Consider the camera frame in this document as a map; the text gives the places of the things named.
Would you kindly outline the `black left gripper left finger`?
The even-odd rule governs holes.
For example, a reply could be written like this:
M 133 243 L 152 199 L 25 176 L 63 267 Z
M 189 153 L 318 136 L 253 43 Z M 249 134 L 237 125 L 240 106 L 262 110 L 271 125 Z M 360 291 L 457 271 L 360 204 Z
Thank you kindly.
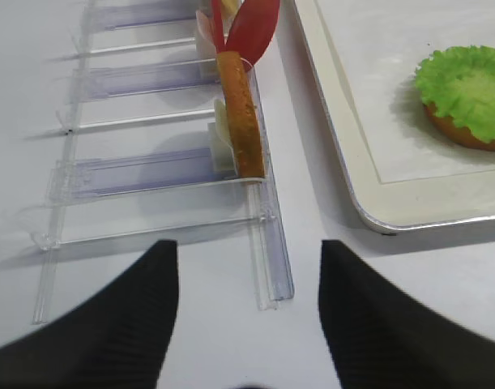
M 0 348 L 0 388 L 154 388 L 179 302 L 177 243 L 158 241 L 83 304 Z

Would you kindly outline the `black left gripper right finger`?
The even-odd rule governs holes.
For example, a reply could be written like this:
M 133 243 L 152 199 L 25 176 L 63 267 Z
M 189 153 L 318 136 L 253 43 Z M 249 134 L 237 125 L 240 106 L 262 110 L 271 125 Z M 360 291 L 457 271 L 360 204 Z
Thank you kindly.
M 318 311 L 343 388 L 495 388 L 495 342 L 413 299 L 338 240 L 322 243 Z

